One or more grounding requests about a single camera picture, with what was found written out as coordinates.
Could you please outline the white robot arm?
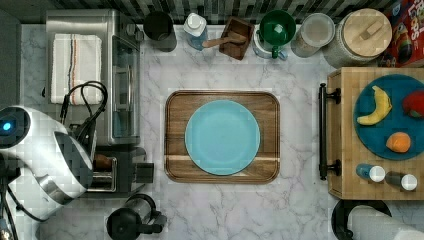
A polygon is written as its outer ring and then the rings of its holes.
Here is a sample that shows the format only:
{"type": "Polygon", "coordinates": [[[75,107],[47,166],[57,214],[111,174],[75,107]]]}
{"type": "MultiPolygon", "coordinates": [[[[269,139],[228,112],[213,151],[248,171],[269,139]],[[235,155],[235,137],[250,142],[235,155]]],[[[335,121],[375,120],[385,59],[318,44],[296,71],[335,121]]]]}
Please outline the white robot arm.
{"type": "Polygon", "coordinates": [[[38,110],[1,110],[1,240],[36,240],[38,225],[85,193],[92,160],[58,121],[38,110]]]}

